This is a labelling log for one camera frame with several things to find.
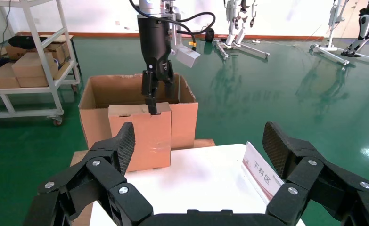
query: caster wheel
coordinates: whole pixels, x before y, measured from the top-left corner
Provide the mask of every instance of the caster wheel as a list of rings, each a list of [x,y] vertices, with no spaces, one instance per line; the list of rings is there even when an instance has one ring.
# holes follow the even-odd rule
[[[71,85],[71,88],[75,94],[77,94],[77,85]]]
[[[56,117],[53,121],[54,126],[59,127],[62,125],[62,117]]]

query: orange baseboard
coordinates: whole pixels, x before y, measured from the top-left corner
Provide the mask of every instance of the orange baseboard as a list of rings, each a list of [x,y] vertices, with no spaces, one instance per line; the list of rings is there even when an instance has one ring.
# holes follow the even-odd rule
[[[39,32],[42,34],[53,34],[53,32]],[[119,38],[137,38],[138,33],[90,33],[90,32],[70,32],[69,34],[79,37],[119,37]],[[18,32],[16,35],[31,35],[30,32]],[[197,38],[202,38],[204,35],[196,35]],[[226,38],[226,34],[216,34],[216,38]],[[270,40],[322,40],[319,36],[286,36],[286,35],[246,35],[245,39],[270,39]]]

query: black cable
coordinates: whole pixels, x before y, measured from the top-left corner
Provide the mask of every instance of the black cable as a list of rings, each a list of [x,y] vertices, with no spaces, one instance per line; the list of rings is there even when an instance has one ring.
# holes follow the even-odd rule
[[[2,48],[4,47],[4,42],[5,42],[5,32],[8,29],[8,16],[9,16],[9,13],[11,12],[11,2],[12,0],[9,0],[8,13],[7,13],[7,16],[5,17],[6,25],[5,25],[4,32],[2,33],[2,43],[1,43],[1,48],[0,48],[0,67],[1,67]]]
[[[189,21],[189,20],[192,20],[192,19],[194,19],[194,18],[196,18],[196,17],[199,17],[199,16],[202,16],[202,15],[211,15],[211,16],[213,16],[212,23],[211,23],[209,26],[207,26],[204,30],[201,30],[201,31],[199,31],[199,32],[193,32],[193,34],[194,34],[194,35],[195,35],[195,34],[202,34],[202,33],[206,32],[206,31],[208,31],[208,30],[209,30],[209,29],[210,29],[210,28],[215,24],[215,21],[216,21],[215,14],[213,14],[213,13],[211,13],[211,12],[202,12],[202,13],[195,14],[194,16],[189,17],[189,18],[187,18],[187,19],[184,19],[184,20],[177,20],[177,21],[179,21],[179,22],[187,22],[187,21]],[[178,33],[178,34],[189,34],[188,32],[185,32],[185,31],[177,31],[177,33]]]
[[[129,0],[129,2],[130,2],[130,4],[131,4],[131,6],[140,14],[140,15],[142,15],[142,16],[145,16],[145,17],[147,17],[147,18],[150,18],[150,19],[154,19],[154,20],[160,20],[160,21],[165,21],[165,22],[168,22],[168,23],[172,23],[172,24],[177,24],[177,25],[179,25],[179,26],[181,26],[181,27],[183,27],[184,29],[186,29],[187,31],[188,31],[188,34],[189,35],[191,35],[191,38],[192,38],[192,40],[193,40],[193,43],[196,43],[196,38],[195,38],[195,36],[194,36],[194,34],[193,34],[193,32],[191,32],[191,30],[186,26],[186,25],[184,25],[184,24],[182,24],[182,23],[180,23],[180,22],[178,22],[178,21],[174,21],[174,20],[170,20],[170,19],[165,19],[165,18],[159,18],[159,17],[155,17],[155,16],[150,16],[150,15],[148,15],[148,14],[145,14],[145,13],[143,13],[139,8],[137,8],[136,7],[136,5],[133,3],[133,1],[132,0]]]

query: white shelf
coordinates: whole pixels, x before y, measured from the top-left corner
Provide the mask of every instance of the white shelf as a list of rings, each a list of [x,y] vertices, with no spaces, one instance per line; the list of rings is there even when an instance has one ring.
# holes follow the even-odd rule
[[[57,3],[59,16],[61,19],[62,28],[54,33],[53,35],[49,36],[43,42],[40,41],[39,34],[36,29],[36,25],[34,23],[33,15],[30,11],[30,7],[40,5],[46,2],[55,1]],[[8,7],[9,0],[0,0],[0,6]],[[61,123],[60,115],[64,114],[64,110],[62,109],[61,101],[59,100],[59,96],[57,93],[58,88],[62,85],[76,85],[80,83],[79,71],[77,68],[76,56],[74,54],[73,46],[69,38],[68,29],[66,27],[66,21],[64,12],[62,10],[61,0],[12,0],[11,1],[12,7],[21,7],[25,14],[25,18],[29,25],[30,31],[33,36],[33,41],[36,45],[37,52],[39,53],[40,60],[42,62],[46,79],[49,83],[48,87],[37,87],[37,88],[16,88],[16,89],[0,89],[0,96],[2,101],[7,108],[7,111],[0,112],[0,118],[12,118],[12,117],[32,117],[32,116],[47,116],[50,118],[54,118]],[[58,39],[61,35],[65,36],[65,40],[67,40],[67,46],[69,48],[69,54],[71,60],[66,62],[60,70],[64,70],[58,72],[58,79],[53,80],[53,75],[49,69],[49,65],[47,59],[44,54],[44,48],[46,48],[49,44],[53,41]],[[74,73],[74,80],[66,80],[69,72],[73,70]],[[55,102],[55,109],[46,109],[46,110],[29,110],[29,111],[15,111],[14,107],[12,106],[7,94],[27,94],[27,93],[51,93],[52,97]]]
[[[32,7],[32,6],[37,6],[37,5],[40,5],[40,4],[49,2],[49,1],[53,1],[53,0],[32,0],[32,1],[28,1],[28,4],[29,4],[29,7]],[[23,1],[20,2],[18,0],[12,0],[11,7],[22,8],[24,7],[24,4],[25,3],[23,3]],[[9,0],[0,0],[0,6],[8,7]]]
[[[54,80],[54,84],[55,87],[58,89],[59,86],[62,84],[62,81],[65,80],[65,78],[68,76],[69,72],[71,71],[71,69],[73,68],[73,66],[76,66],[76,63],[73,59],[69,60],[68,62],[66,62],[66,64],[69,64],[68,68],[64,71],[64,73],[62,74],[61,78],[59,78],[58,80]]]
[[[0,94],[49,93],[49,87],[0,89]]]
[[[54,84],[57,88],[61,86],[61,84],[65,84],[63,81],[68,76],[69,72],[72,70],[73,66],[76,65],[74,60],[69,60],[67,62],[69,66],[63,72],[61,78],[58,80],[54,80]],[[19,93],[50,93],[51,90],[49,87],[34,87],[34,88],[15,88],[15,89],[0,89],[0,94],[19,94]]]
[[[7,111],[0,112],[0,119],[12,118],[12,117],[31,117],[31,116],[58,116],[64,114],[63,111],[57,109],[45,109],[45,110],[29,110],[29,111],[17,111],[9,113]]]

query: silver screw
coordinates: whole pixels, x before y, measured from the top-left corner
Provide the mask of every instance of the silver screw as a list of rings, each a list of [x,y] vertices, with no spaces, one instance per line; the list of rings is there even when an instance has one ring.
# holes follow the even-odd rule
[[[317,162],[315,162],[315,161],[313,161],[313,160],[309,160],[308,162],[309,162],[309,164],[311,164],[312,166],[316,166],[316,165],[318,164]]]
[[[50,181],[50,182],[46,183],[46,185],[44,187],[48,189],[48,188],[52,188],[54,185],[55,185],[55,183]]]
[[[99,164],[101,164],[101,162],[100,162],[100,161],[98,161],[98,160],[95,160],[95,161],[93,162],[93,166],[98,166]]]
[[[288,192],[290,192],[291,194],[298,194],[298,190],[296,190],[295,188],[293,187],[289,187],[288,188]]]
[[[364,188],[366,188],[366,189],[369,189],[369,184],[368,184],[368,183],[361,181],[359,184],[360,184],[362,187],[364,187]]]
[[[129,191],[129,189],[127,187],[121,187],[121,189],[119,189],[119,194],[126,194]]]

